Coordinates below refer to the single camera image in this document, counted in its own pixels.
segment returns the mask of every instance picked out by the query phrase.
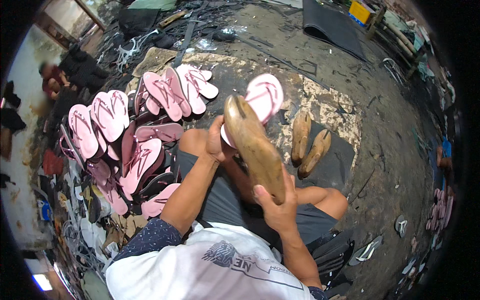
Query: pink sandal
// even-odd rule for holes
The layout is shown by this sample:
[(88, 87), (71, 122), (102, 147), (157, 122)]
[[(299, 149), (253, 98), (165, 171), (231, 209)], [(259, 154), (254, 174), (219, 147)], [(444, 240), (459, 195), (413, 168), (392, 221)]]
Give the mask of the pink sandal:
[(92, 128), (88, 108), (83, 104), (72, 106), (68, 113), (68, 123), (73, 138), (78, 141), (80, 152), (85, 158), (93, 157), (98, 150), (98, 141)]
[(128, 212), (128, 206), (117, 192), (117, 185), (112, 182), (112, 179), (109, 179), (106, 185), (101, 185), (97, 182), (97, 187), (117, 214), (121, 216)]
[(98, 184), (106, 185), (107, 180), (110, 178), (110, 167), (103, 159), (99, 159), (98, 162), (87, 162), (87, 170), (92, 174)]
[(132, 157), (132, 147), (135, 139), (135, 121), (131, 121), (121, 140), (121, 173), (126, 177), (130, 170), (130, 158)]
[[(247, 86), (245, 101), (255, 111), (258, 120), (263, 125), (267, 124), (268, 120), (278, 113), (282, 107), (283, 99), (282, 85), (272, 74), (258, 75)], [(220, 134), (228, 145), (236, 148), (225, 124), (222, 125)]]
[(218, 95), (218, 88), (207, 82), (212, 77), (212, 73), (185, 64), (178, 66), (176, 71), (180, 77), (183, 94), (187, 97), (192, 112), (197, 115), (203, 114), (206, 106), (200, 98), (200, 94), (208, 99), (213, 99)]
[(168, 198), (173, 194), (173, 192), (180, 186), (180, 183), (173, 183), (168, 185), (160, 194), (151, 198), (147, 202), (142, 203), (142, 215), (146, 220), (149, 217), (158, 216), (165, 206)]
[(165, 152), (160, 139), (152, 139), (144, 143), (136, 140), (135, 151), (129, 162), (130, 171), (126, 177), (120, 177), (120, 185), (126, 193), (138, 191), (143, 182), (160, 167)]
[(118, 90), (111, 90), (107, 93), (110, 96), (112, 111), (116, 118), (123, 121), (123, 127), (127, 128), (130, 124), (128, 117), (128, 96)]
[(154, 115), (158, 115), (163, 108), (172, 121), (181, 119), (183, 112), (180, 104), (186, 99), (183, 94), (175, 89), (173, 82), (175, 77), (167, 78), (164, 74), (160, 76), (153, 72), (143, 74), (145, 87), (150, 94), (145, 107)]
[(183, 127), (178, 123), (160, 125), (142, 125), (135, 130), (135, 135), (140, 142), (159, 138), (165, 143), (177, 141), (183, 134)]
[(124, 120), (121, 117), (116, 117), (113, 113), (110, 96), (105, 92), (100, 92), (95, 96), (90, 116), (110, 143), (116, 141), (125, 128)]

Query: white strap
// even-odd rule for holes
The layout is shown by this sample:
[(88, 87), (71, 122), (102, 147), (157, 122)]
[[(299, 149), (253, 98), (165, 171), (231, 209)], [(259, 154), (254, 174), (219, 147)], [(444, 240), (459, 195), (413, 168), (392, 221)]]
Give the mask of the white strap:
[(399, 222), (400, 224), (400, 234), (404, 233), (405, 232), (405, 228), (407, 227), (407, 223), (408, 221), (407, 220), (404, 220), (402, 222)]
[[(360, 255), (360, 257), (356, 257), (356, 259), (358, 259), (359, 261), (361, 262), (364, 262), (366, 260), (369, 260), (371, 257), (372, 257), (372, 254), (373, 254), (373, 251), (375, 250), (374, 246), (378, 243), (378, 241), (376, 242), (371, 242), (370, 244), (367, 245), (367, 248), (365, 248), (365, 251)], [(368, 250), (370, 249), (370, 247), (372, 248), (372, 250), (370, 251), (370, 253), (368, 254), (367, 258), (363, 258), (362, 256), (364, 256), (365, 254), (367, 254)]]

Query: yellow container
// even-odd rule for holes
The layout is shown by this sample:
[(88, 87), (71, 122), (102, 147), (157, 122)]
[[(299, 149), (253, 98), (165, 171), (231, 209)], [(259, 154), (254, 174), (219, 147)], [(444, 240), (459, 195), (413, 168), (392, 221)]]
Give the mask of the yellow container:
[(370, 12), (360, 3), (353, 1), (348, 11), (348, 15), (360, 25), (365, 26), (370, 17)]

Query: hand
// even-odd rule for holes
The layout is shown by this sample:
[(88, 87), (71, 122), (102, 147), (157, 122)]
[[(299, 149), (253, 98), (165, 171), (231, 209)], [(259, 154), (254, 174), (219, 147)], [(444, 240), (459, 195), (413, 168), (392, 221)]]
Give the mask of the hand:
[(222, 141), (220, 136), (220, 128), (222, 124), (225, 123), (225, 120), (222, 116), (218, 116), (214, 121), (210, 129), (208, 130), (208, 139), (207, 145), (205, 146), (205, 151), (209, 154), (215, 161), (222, 163), (227, 159), (233, 157), (236, 153), (236, 150), (227, 145)]
[(264, 219), (268, 226), (280, 235), (292, 230), (297, 230), (297, 205), (298, 197), (295, 192), (295, 177), (289, 175), (282, 164), (283, 183), (285, 185), (285, 202), (276, 205), (266, 189), (257, 184), (253, 187), (255, 201), (264, 210)]

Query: black rubber sheet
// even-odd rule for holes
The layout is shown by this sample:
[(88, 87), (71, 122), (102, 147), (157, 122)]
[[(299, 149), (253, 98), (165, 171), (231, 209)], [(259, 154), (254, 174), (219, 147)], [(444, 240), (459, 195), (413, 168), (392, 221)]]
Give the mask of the black rubber sheet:
[[(312, 121), (305, 156), (310, 151), (315, 137), (323, 129), (326, 129), (323, 125)], [(342, 192), (345, 182), (347, 182), (350, 175), (350, 166), (352, 165), (355, 151), (347, 141), (333, 132), (330, 133), (332, 135), (332, 144), (327, 154), (318, 162), (307, 178), (299, 180), (296, 177), (297, 187), (318, 186), (321, 188), (336, 188)]]
[(315, 0), (303, 0), (303, 31), (306, 35), (366, 61), (354, 26), (348, 15), (323, 7)]

